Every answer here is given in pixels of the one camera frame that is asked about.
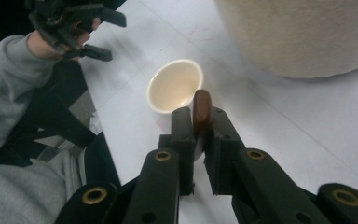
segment cream cushion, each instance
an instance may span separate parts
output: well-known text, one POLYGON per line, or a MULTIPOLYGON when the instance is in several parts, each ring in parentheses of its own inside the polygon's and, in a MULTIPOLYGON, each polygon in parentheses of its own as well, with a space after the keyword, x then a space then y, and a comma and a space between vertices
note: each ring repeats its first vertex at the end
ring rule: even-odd
POLYGON ((282 77, 358 69, 358 0, 215 0, 241 52, 282 77))

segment white table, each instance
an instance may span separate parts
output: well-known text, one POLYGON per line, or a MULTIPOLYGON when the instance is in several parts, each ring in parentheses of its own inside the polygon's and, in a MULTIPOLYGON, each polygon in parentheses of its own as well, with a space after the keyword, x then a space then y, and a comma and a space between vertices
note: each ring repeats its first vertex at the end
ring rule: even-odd
MULTIPOLYGON (((113 61, 80 63, 123 184, 171 129, 171 116, 147 105, 148 81, 165 63, 188 58, 202 67, 204 88, 247 147, 267 151, 313 193, 333 182, 358 189, 358 70, 314 80, 266 74, 240 56, 213 0, 128 0, 118 11, 128 27, 104 22, 89 41, 111 49, 113 61)), ((179 223, 237 223, 230 197, 212 195, 202 159, 194 181, 179 223)))

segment gray sweater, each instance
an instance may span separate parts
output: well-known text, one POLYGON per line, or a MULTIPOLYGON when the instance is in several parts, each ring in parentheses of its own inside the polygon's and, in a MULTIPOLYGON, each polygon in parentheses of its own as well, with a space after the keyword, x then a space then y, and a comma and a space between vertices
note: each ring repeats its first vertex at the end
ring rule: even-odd
MULTIPOLYGON (((0 146, 56 63, 37 59, 27 38, 15 35, 0 43, 0 146)), ((68 152, 26 168, 0 165, 0 223, 53 223, 80 186, 77 158, 68 152)))

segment white cup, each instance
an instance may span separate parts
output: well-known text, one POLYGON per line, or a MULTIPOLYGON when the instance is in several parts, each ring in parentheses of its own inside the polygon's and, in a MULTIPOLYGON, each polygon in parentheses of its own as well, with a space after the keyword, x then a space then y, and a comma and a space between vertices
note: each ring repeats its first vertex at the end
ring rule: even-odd
POLYGON ((167 63, 150 80, 147 102, 156 112, 170 114, 190 105, 202 83, 203 73, 196 62, 180 59, 167 63))

